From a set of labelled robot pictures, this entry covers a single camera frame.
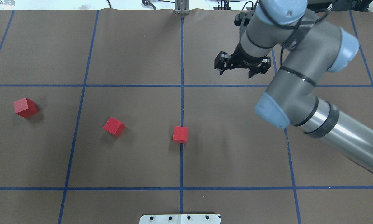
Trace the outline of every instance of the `cable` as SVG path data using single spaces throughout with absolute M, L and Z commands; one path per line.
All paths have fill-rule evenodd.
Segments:
M 330 13 L 330 10 L 327 10 L 327 9 L 321 9 L 321 10 L 316 10 L 315 13 L 320 13 L 320 12 L 324 12 L 324 15 L 322 17 L 320 17 L 319 19 L 317 19 L 315 21 L 315 24 L 321 22 L 322 20 L 324 20 Z
M 225 1 L 225 10 L 231 10 L 229 7 L 229 1 Z
M 245 1 L 232 1 L 232 0 L 229 0 L 228 2 L 245 2 Z
M 156 10 L 156 7 L 149 1 L 148 6 L 152 6 L 153 10 Z
M 282 47 L 282 50 L 280 50 L 280 66 L 283 65 L 283 50 L 284 48 Z
M 175 2 L 166 1 L 166 0 L 156 0 L 156 1 L 158 1 L 158 2 L 169 2 L 169 3 L 174 3 L 175 4 Z
M 243 6 L 242 11 L 245 9 L 245 7 L 246 7 L 246 5 L 247 5 L 248 3 L 251 3 L 251 7 L 253 7 L 254 2 L 252 2 L 252 1 L 248 1 L 248 2 L 246 2 L 245 5 Z
M 142 4 L 145 6 L 151 6 L 153 10 L 156 10 L 156 7 L 151 3 L 151 0 L 142 0 Z
M 302 17 L 300 18 L 300 20 L 298 21 L 298 23 L 294 26 L 285 26 L 285 25 L 282 25 L 282 24 L 279 24 L 277 23 L 270 15 L 269 13 L 266 11 L 266 8 L 265 6 L 261 3 L 260 1 L 260 6 L 261 6 L 261 9 L 262 9 L 262 12 L 264 13 L 264 15 L 269 19 L 269 21 L 271 21 L 275 26 L 279 27 L 279 28 L 282 28 L 282 29 L 286 29 L 286 30 L 295 30 L 297 29 L 298 27 L 300 27 L 300 23 L 301 23 L 301 19 Z

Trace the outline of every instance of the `grid line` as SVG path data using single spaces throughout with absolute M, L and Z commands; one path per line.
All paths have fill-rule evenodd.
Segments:
M 0 52 L 1 52 L 1 48 L 2 48 L 2 46 L 4 44 L 4 41 L 5 41 L 5 37 L 7 36 L 8 30 L 10 28 L 10 25 L 11 25 L 12 18 L 13 18 L 14 14 L 15 14 L 15 10 L 12 11 L 10 20 L 8 21 L 8 24 L 7 24 L 7 27 L 5 29 L 4 35 L 2 36 L 1 43 L 0 43 Z
M 352 15 L 352 11 L 351 10 L 350 10 L 350 18 L 351 18 L 351 22 L 352 22 L 352 27 L 354 28 L 355 37 L 357 37 L 357 39 L 359 40 L 358 33 L 357 33 L 357 28 L 355 27 L 354 17 Z M 373 88 L 373 78 L 371 77 L 369 66 L 367 65 L 367 61 L 366 61 L 366 58 L 365 58 L 365 54 L 363 53 L 363 49 L 362 49 L 361 44 L 359 44 L 359 50 L 361 52 L 361 55 L 362 55 L 362 58 L 363 58 L 363 62 L 364 62 L 365 67 L 366 67 L 367 75 L 369 76 L 370 83 L 371 83 L 371 86 Z
M 283 187 L 182 187 L 182 190 L 346 190 L 346 189 L 373 189 L 373 185 L 362 186 L 283 186 Z M 48 190 L 63 191 L 64 187 L 0 187 L 2 191 L 11 190 Z M 68 187 L 67 191 L 151 191 L 176 190 L 180 187 Z
M 68 167 L 67 167 L 66 180 L 65 180 L 65 184 L 64 184 L 61 209 L 59 211 L 58 224 L 61 224 L 61 222 L 62 222 L 64 203 L 65 203 L 65 200 L 66 200 L 67 187 L 68 187 L 68 184 L 69 184 L 69 176 L 70 176 L 70 171 L 71 171 L 71 167 L 72 167 L 74 147 L 76 145 L 78 124 L 80 122 L 81 109 L 83 107 L 84 93 L 85 93 L 86 84 L 87 84 L 88 71 L 89 71 L 89 68 L 90 68 L 92 48 L 94 47 L 94 39 L 95 39 L 96 26 L 97 26 L 97 23 L 98 23 L 98 16 L 99 16 L 99 10 L 96 11 L 96 16 L 95 16 L 94 31 L 92 32 L 90 52 L 88 54 L 88 61 L 87 61 L 86 73 L 85 73 L 85 76 L 84 76 L 84 85 L 83 85 L 83 90 L 81 92 L 80 105 L 78 107 L 76 126 L 74 128 L 73 143 L 72 143 L 72 149 L 71 149 L 70 157 L 69 157 L 69 164 L 68 164 Z
M 268 87 L 267 84 L 0 84 L 0 87 L 184 87 L 184 88 L 200 88 L 200 87 Z M 372 88 L 373 85 L 316 85 L 316 87 L 337 87 L 337 88 Z
M 181 126 L 184 126 L 184 17 L 181 18 Z M 184 144 L 180 145 L 180 214 L 184 212 Z
M 273 69 L 275 70 L 275 74 L 277 74 L 277 66 L 276 66 L 276 57 L 275 57 L 275 50 L 272 49 L 272 61 L 273 61 Z M 301 217 L 300 217 L 300 206 L 298 205 L 298 197 L 297 197 L 297 189 L 296 189 L 296 181 L 294 179 L 294 170 L 293 170 L 293 162 L 291 160 L 291 152 L 290 152 L 290 144 L 289 144 L 289 136 L 287 134 L 287 128 L 284 129 L 286 143 L 287 143 L 287 155 L 289 158 L 289 168 L 290 168 L 290 177 L 291 177 L 291 184 L 292 190 L 294 195 L 294 204 L 296 205 L 296 215 L 297 215 L 297 222 L 301 224 Z

